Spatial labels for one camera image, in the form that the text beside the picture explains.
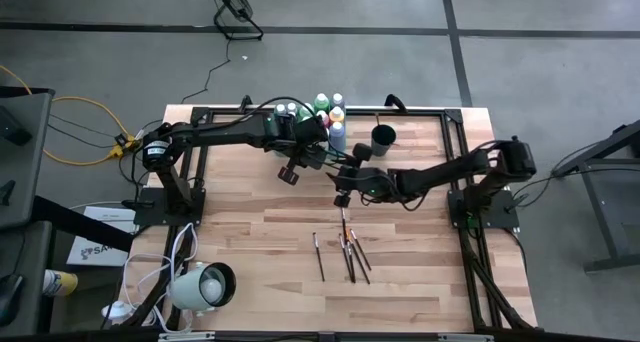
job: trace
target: black cup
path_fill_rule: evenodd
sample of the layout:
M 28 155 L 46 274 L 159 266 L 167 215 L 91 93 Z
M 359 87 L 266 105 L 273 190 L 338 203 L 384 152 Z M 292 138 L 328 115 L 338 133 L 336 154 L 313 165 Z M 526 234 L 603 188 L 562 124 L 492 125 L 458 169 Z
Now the black cup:
M 373 155 L 384 156 L 389 147 L 396 141 L 396 131 L 388 125 L 377 125 L 371 131 L 371 149 Z

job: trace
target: gray concrete floor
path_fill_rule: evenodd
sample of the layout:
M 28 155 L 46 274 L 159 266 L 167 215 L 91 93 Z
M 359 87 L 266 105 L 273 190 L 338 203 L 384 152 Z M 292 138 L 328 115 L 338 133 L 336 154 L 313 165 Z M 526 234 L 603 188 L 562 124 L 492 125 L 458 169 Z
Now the gray concrete floor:
M 453 1 L 461 28 L 640 27 L 635 0 Z M 256 21 L 269 26 L 446 27 L 442 0 L 250 2 Z M 0 1 L 0 18 L 14 20 L 210 24 L 213 11 L 211 0 Z M 640 40 L 463 38 L 461 44 L 474 106 L 489 108 L 498 137 L 517 134 L 531 144 L 540 177 L 566 153 L 638 119 Z M 0 63 L 58 96 L 106 103 L 134 131 L 160 118 L 166 104 L 202 88 L 207 70 L 224 60 L 224 46 L 218 34 L 0 31 Z M 192 103 L 238 103 L 245 94 L 258 101 L 276 95 L 310 100 L 320 91 L 341 91 L 353 104 L 380 104 L 395 93 L 413 106 L 461 105 L 447 37 L 268 35 L 262 43 L 232 44 L 230 58 L 214 73 L 209 92 Z M 15 82 L 0 75 L 0 84 Z M 53 111 L 117 132 L 91 106 L 64 102 Z M 55 132 L 48 134 L 47 148 L 78 160 L 105 152 Z M 67 206 L 133 193 L 115 162 L 77 168 L 46 158 L 38 192 Z M 520 215 L 540 325 L 640 339 L 640 268 L 589 276 L 582 271 L 583 263 L 606 257 L 606 248 L 581 180 L 553 182 Z M 58 263 L 68 248 L 65 241 L 59 243 Z M 95 327 L 98 308 L 112 291 L 91 291 L 68 300 L 61 329 Z

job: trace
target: desk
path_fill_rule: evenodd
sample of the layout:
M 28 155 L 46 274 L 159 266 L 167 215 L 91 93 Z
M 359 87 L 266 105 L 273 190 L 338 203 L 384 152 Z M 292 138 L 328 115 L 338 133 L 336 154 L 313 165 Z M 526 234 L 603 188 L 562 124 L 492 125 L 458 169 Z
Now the desk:
M 191 108 L 170 105 L 165 121 L 188 121 Z M 487 109 L 461 111 L 470 149 L 493 139 Z M 215 121 L 236 117 L 220 115 Z M 386 157 L 374 157 L 368 165 L 422 169 L 445 161 L 437 119 L 380 119 L 396 129 L 398 140 Z M 349 151 L 355 143 L 370 143 L 375 123 L 373 116 L 348 117 Z M 192 168 L 197 153 L 194 150 Z M 369 272 L 371 285 L 360 271 L 358 283 L 352 284 L 337 237 L 341 228 L 340 212 L 333 206 L 336 192 L 324 174 L 330 169 L 297 169 L 300 179 L 292 187 L 276 176 L 285 163 L 274 153 L 245 145 L 210 148 L 205 173 L 207 202 L 198 230 L 196 260 L 227 263 L 238 285 L 228 305 L 195 319 L 196 330 L 473 330 L 458 234 L 448 220 L 448 186 L 430 191 L 413 213 L 397 204 L 364 207 L 354 194 L 347 225 L 357 232 L 373 270 Z M 161 186 L 155 175 L 149 185 Z M 162 254 L 166 231 L 166 227 L 150 228 L 134 241 L 131 253 Z M 318 234 L 324 283 L 312 232 Z M 487 230 L 486 234 L 497 285 L 525 320 L 535 325 L 517 245 L 504 231 Z M 158 266 L 155 260 L 130 263 L 126 288 L 134 300 L 138 300 L 137 281 Z M 143 291 L 152 284 L 145 284 Z M 482 288 L 479 293 L 486 310 Z M 489 320 L 488 313 L 483 315 Z

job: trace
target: yellow cable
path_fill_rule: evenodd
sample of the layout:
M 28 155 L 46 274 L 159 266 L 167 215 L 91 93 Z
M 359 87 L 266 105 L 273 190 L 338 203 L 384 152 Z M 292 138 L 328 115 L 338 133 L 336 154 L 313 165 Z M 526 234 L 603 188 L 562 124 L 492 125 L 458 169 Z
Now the yellow cable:
M 3 65 L 0 65 L 0 69 L 5 71 L 7 74 L 9 74 L 11 77 L 15 78 L 18 82 L 20 82 L 20 84 L 24 87 L 25 90 L 27 90 L 28 94 L 33 94 L 31 93 L 31 89 L 29 88 L 29 86 L 24 83 L 24 81 L 16 76 L 15 73 L 11 72 L 8 68 L 6 68 Z M 132 136 L 129 134 L 129 132 L 127 132 L 127 129 L 124 128 L 124 126 L 122 125 L 122 123 L 120 122 L 120 120 L 118 119 L 118 117 L 116 117 L 115 114 L 113 114 L 113 112 L 111 112 L 111 110 L 109 108 L 107 108 L 107 106 L 103 105 L 100 102 L 96 102 L 94 100 L 88 99 L 88 98 L 84 98 L 84 97 L 76 97 L 76 96 L 63 96 L 63 97 L 57 97 L 54 98 L 52 100 L 52 102 L 58 102 L 58 101 L 82 101 L 82 102 L 87 102 L 87 103 L 91 103 L 97 107 L 102 108 L 104 111 L 106 111 L 109 116 L 111 116 L 111 118 L 113 118 L 114 121 L 116 121 L 116 123 L 118 124 L 118 127 L 120 127 L 120 129 L 122 130 L 122 132 L 124 132 L 124 134 L 127 136 L 127 139 L 130 139 Z M 64 164 L 68 164 L 71 166 L 94 166 L 97 164 L 100 164 L 102 162 L 108 161 L 111 158 L 114 158 L 118 155 L 116 151 L 116 147 L 114 146 L 114 149 L 112 149 L 108 155 L 106 155 L 104 158 L 101 158 L 99 160 L 96 161 L 90 161 L 90 162 L 76 162 L 76 161 L 69 161 L 66 160 L 64 158 L 60 158 L 57 156 L 54 156 L 53 154 L 51 154 L 51 152 L 47 151 L 46 149 L 42 149 L 42 152 L 44 152 L 45 155 L 47 155 L 47 157 L 51 158 L 52 160 L 56 161 L 56 162 L 60 162 L 60 163 L 64 163 Z

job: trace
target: wooden table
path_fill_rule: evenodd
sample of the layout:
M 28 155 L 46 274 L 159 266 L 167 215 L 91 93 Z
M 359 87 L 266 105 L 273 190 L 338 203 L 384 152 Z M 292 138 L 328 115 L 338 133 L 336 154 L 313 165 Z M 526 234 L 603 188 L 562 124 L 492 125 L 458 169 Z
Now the wooden table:
M 188 121 L 191 108 L 170 105 L 165 121 Z M 487 109 L 462 112 L 470 149 L 493 139 Z M 216 121 L 225 117 L 237 116 L 218 116 Z M 424 169 L 445 161 L 436 118 L 393 116 L 381 117 L 381 122 L 396 129 L 398 140 L 386 157 L 374 157 L 368 165 Z M 370 143 L 374 124 L 374 117 L 348 118 L 348 151 L 357 142 Z M 448 186 L 430 191 L 413 213 L 398 204 L 364 207 L 353 198 L 347 225 L 356 231 L 373 270 L 368 273 L 371 285 L 359 270 L 358 283 L 352 284 L 338 241 L 336 192 L 324 173 L 331 169 L 297 169 L 300 180 L 289 186 L 276 176 L 285 163 L 274 153 L 246 145 L 209 150 L 207 204 L 198 230 L 196 260 L 227 263 L 238 285 L 228 305 L 195 319 L 196 330 L 472 331 L 458 234 L 450 227 L 446 207 Z M 161 184 L 154 175 L 149 185 Z M 324 283 L 313 232 L 320 243 Z M 524 319 L 535 325 L 518 246 L 502 230 L 486 234 L 497 285 Z M 136 239 L 132 253 L 162 254 L 165 237 L 166 227 L 150 228 Z M 137 281 L 158 266 L 153 259 L 130 263 L 127 288 L 134 301 L 138 300 Z M 153 283 L 154 279 L 145 283 L 143 292 Z M 479 293 L 488 321 L 484 289 L 479 288 Z

